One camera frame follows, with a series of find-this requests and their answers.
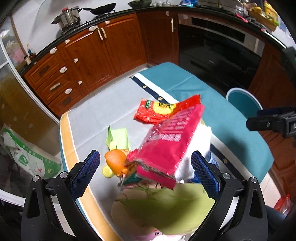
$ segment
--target red plastic bag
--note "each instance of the red plastic bag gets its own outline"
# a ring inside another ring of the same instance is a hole
[[[142,99],[140,106],[134,115],[134,119],[155,125],[170,118],[179,111],[196,104],[200,104],[200,95],[194,95],[176,104],[165,104]]]
[[[290,200],[290,194],[288,194],[286,197],[282,197],[277,201],[274,209],[287,216],[292,205],[293,203]]]
[[[204,106],[196,104],[153,126],[130,161],[138,162],[137,174],[169,188],[199,124]]]

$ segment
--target green and white sack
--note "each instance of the green and white sack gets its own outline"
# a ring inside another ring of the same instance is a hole
[[[14,161],[32,176],[52,178],[61,170],[61,161],[58,158],[26,141],[8,126],[4,125],[1,135]]]

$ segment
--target chair backrest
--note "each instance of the chair backrest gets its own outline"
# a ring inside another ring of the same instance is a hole
[[[230,89],[226,99],[246,118],[256,117],[257,111],[262,110],[262,106],[255,96],[241,88]]]

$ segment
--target drawer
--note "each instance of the drawer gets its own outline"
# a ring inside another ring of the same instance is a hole
[[[49,79],[54,73],[60,71],[65,66],[65,61],[59,51],[54,54],[46,54],[42,59],[36,62],[25,74],[25,79],[31,87],[36,90],[41,84]]]
[[[49,104],[57,98],[66,89],[70,88],[75,82],[70,80],[70,75],[65,72],[61,74],[59,71],[46,80],[37,90],[36,93],[44,101]]]
[[[66,94],[64,91],[56,99],[54,99],[48,107],[57,115],[61,116],[67,110],[69,110],[73,105],[85,97],[84,92],[78,85],[78,83],[73,83],[72,91],[69,94]]]

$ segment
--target pot lid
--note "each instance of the pot lid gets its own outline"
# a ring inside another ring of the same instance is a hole
[[[57,16],[57,17],[54,18],[54,21],[55,20],[58,20],[60,18],[60,16],[64,15],[65,13],[70,12],[70,11],[73,11],[73,10],[78,10],[78,9],[79,9],[78,6],[73,7],[73,8],[70,8],[70,9],[67,8],[67,7],[65,7],[64,9],[62,9],[62,13],[59,16]]]

